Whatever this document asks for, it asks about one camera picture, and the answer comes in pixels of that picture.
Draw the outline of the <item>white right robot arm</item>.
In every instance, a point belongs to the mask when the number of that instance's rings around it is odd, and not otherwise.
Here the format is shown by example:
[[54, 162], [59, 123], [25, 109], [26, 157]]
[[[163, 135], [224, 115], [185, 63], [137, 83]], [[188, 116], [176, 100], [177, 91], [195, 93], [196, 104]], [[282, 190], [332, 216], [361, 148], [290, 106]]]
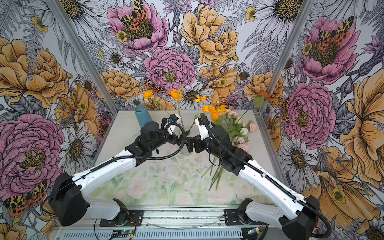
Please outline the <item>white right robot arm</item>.
[[315, 197], [304, 197], [281, 183], [248, 152], [234, 146], [224, 128], [212, 126], [204, 114], [195, 123], [199, 135], [184, 137], [182, 141], [188, 151], [207, 151], [217, 157], [226, 171], [252, 184], [276, 205], [274, 208], [258, 207], [248, 200], [243, 220], [278, 227], [290, 240], [326, 239], [331, 235], [331, 224], [320, 213], [320, 203]]

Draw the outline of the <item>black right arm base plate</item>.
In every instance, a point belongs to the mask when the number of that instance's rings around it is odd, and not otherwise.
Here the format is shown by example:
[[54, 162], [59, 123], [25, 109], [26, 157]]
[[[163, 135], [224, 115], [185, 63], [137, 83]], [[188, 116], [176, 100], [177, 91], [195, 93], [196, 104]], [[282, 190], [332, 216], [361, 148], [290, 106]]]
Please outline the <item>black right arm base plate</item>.
[[238, 209], [224, 209], [224, 221], [226, 226], [266, 226], [265, 223], [251, 220], [244, 211]]

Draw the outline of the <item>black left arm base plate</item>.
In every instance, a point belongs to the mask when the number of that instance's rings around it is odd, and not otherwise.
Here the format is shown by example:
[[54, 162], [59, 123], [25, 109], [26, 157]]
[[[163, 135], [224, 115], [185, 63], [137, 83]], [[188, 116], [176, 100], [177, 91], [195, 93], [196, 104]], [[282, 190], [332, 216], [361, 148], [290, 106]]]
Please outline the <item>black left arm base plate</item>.
[[112, 220], [101, 219], [100, 227], [140, 227], [144, 217], [143, 210], [121, 210]]

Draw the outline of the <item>orange poppy flower stem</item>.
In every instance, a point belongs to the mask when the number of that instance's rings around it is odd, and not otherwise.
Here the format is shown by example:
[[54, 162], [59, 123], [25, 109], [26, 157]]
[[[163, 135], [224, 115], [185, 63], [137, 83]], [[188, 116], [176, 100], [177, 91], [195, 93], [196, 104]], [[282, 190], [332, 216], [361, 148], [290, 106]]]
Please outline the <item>orange poppy flower stem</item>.
[[148, 110], [166, 110], [167, 101], [163, 98], [160, 98], [154, 94], [152, 90], [147, 90], [143, 93], [143, 99], [145, 106]]

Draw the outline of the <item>clear ribbed glass vase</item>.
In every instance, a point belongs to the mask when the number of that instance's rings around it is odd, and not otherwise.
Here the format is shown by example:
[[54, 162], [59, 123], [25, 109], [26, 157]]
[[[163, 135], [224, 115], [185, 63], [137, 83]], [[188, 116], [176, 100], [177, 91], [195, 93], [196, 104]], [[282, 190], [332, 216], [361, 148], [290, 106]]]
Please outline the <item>clear ribbed glass vase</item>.
[[[179, 130], [178, 134], [179, 134], [179, 142], [181, 143], [181, 140], [183, 139], [183, 137], [187, 137], [189, 134], [190, 134], [190, 130], [185, 130], [185, 134], [182, 133], [181, 130]], [[183, 148], [180, 150], [180, 152], [178, 153], [178, 156], [190, 156], [192, 153], [189, 152], [188, 150], [188, 143], [187, 143], [187, 140], [185, 140], [184, 142], [184, 145], [183, 145]]]

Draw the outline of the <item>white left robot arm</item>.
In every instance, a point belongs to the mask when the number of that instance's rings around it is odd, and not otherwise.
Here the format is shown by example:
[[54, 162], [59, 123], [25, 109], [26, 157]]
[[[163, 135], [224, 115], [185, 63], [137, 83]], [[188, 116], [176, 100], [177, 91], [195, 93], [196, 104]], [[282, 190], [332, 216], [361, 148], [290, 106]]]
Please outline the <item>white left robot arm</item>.
[[114, 219], [124, 209], [122, 202], [94, 203], [88, 196], [117, 175], [134, 169], [145, 161], [161, 161], [177, 155], [183, 148], [186, 133], [179, 115], [170, 115], [162, 122], [148, 122], [140, 136], [123, 151], [91, 169], [70, 176], [60, 174], [46, 198], [63, 227], [88, 218]]

